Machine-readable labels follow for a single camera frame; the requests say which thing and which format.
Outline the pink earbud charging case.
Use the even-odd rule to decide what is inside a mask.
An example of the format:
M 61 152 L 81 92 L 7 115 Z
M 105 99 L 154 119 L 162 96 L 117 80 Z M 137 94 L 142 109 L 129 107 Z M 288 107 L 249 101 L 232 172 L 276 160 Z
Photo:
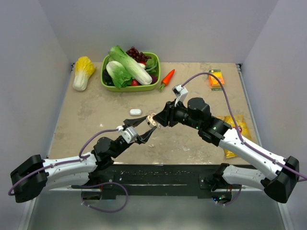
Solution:
M 160 125 L 154 121 L 153 117 L 151 115 L 148 115 L 146 117 L 146 124 L 150 127 L 150 128 L 154 128 L 154 127 L 157 127 L 157 128 L 160 128 Z

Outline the white earbud charging case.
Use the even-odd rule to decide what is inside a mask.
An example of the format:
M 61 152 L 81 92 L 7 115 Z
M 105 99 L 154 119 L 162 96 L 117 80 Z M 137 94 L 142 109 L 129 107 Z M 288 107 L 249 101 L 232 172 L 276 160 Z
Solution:
M 140 116 L 142 114 L 141 109 L 130 109 L 129 114 L 131 116 Z

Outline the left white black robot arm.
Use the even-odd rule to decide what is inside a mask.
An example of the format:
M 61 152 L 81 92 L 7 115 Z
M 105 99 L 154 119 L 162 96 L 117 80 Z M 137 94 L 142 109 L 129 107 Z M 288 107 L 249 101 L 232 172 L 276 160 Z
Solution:
M 156 129 L 157 123 L 150 116 L 126 119 L 123 125 L 112 129 L 119 133 L 115 140 L 102 137 L 91 152 L 84 153 L 84 145 L 75 157 L 50 160 L 33 155 L 10 173 L 12 187 L 8 195 L 23 203 L 44 190 L 69 185 L 94 188 L 99 184 L 99 176 L 94 172 L 110 167 L 132 144 L 145 144 Z

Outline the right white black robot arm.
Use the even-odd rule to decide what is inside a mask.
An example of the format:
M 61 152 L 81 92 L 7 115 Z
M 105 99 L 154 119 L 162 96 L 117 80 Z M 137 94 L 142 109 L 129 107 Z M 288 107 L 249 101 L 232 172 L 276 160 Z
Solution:
M 233 184 L 246 185 L 264 191 L 274 201 L 286 203 L 298 182 L 296 158 L 277 156 L 240 136 L 230 124 L 213 116 L 202 98 L 190 99 L 187 106 L 182 102 L 167 102 L 153 119 L 164 127 L 180 123 L 194 128 L 202 140 L 235 153 L 254 167 L 222 163 L 213 175 L 205 178 L 212 190 Z

